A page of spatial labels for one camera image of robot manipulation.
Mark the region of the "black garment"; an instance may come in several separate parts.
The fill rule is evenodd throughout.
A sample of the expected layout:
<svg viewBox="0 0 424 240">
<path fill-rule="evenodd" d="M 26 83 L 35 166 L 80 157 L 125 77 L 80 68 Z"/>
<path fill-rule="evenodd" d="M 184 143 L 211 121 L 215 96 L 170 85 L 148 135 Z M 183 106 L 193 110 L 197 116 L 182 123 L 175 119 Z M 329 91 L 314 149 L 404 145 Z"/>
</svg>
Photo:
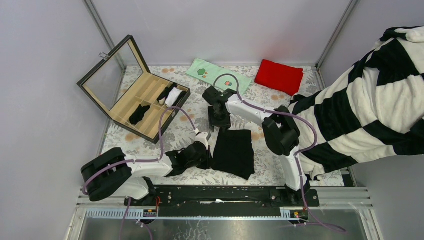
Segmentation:
<svg viewBox="0 0 424 240">
<path fill-rule="evenodd" d="M 211 168 L 248 180 L 255 173 L 252 131 L 220 129 Z"/>
</svg>

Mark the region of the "black underwear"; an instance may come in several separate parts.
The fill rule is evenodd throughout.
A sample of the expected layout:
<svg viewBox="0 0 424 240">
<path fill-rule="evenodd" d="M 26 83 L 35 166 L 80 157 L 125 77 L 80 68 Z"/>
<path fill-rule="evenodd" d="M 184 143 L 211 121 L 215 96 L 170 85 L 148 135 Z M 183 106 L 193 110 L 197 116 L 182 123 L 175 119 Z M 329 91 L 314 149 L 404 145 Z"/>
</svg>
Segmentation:
<svg viewBox="0 0 424 240">
<path fill-rule="evenodd" d="M 129 117 L 129 123 L 131 125 L 136 125 L 139 122 L 141 122 L 145 116 L 145 114 L 148 112 L 148 110 L 151 108 L 150 105 L 139 105 L 135 111 L 131 114 Z"/>
</svg>

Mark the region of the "black wooden compartment box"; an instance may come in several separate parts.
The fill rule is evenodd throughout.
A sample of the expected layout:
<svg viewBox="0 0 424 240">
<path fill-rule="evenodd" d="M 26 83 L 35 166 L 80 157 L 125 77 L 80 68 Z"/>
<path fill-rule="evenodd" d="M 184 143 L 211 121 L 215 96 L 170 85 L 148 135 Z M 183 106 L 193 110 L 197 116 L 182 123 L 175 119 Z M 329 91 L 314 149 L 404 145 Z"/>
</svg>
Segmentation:
<svg viewBox="0 0 424 240">
<path fill-rule="evenodd" d="M 178 110 L 166 110 L 158 96 L 173 81 L 151 73 L 134 37 L 127 35 L 109 53 L 100 53 L 101 60 L 81 80 L 78 87 L 116 125 L 156 144 L 159 132 L 164 133 Z M 182 107 L 191 91 L 177 83 L 183 93 L 174 106 Z M 129 117 L 139 106 L 150 105 L 142 121 L 131 125 Z"/>
</svg>

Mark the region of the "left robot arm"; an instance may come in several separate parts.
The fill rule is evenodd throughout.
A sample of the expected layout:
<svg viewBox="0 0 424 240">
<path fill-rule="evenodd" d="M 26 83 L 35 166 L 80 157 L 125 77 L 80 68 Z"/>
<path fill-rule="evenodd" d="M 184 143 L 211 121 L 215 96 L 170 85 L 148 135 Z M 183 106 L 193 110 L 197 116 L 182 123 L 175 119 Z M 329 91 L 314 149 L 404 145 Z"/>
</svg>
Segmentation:
<svg viewBox="0 0 424 240">
<path fill-rule="evenodd" d="M 208 169 L 211 147 L 200 141 L 181 150 L 168 151 L 162 159 L 127 156 L 120 147 L 108 150 L 81 168 L 83 194 L 92 202 L 126 196 L 148 206 L 155 200 L 152 177 L 174 177 L 187 169 Z"/>
</svg>

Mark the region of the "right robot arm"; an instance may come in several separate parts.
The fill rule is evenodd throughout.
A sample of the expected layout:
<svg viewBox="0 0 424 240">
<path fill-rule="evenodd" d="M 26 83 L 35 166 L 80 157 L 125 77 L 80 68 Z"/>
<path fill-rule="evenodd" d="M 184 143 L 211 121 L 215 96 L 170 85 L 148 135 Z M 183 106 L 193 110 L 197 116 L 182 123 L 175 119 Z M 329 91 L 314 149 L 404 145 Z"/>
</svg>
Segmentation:
<svg viewBox="0 0 424 240">
<path fill-rule="evenodd" d="M 307 183 L 307 177 L 302 167 L 295 160 L 295 152 L 299 150 L 301 135 L 289 110 L 280 106 L 269 108 L 258 106 L 254 102 L 240 99 L 232 89 L 219 92 L 213 86 L 207 88 L 202 98 L 209 104 L 209 128 L 229 129 L 231 115 L 240 116 L 262 128 L 268 149 L 280 156 L 285 175 L 287 201 L 293 206 L 301 205 L 307 194 L 302 188 Z"/>
</svg>

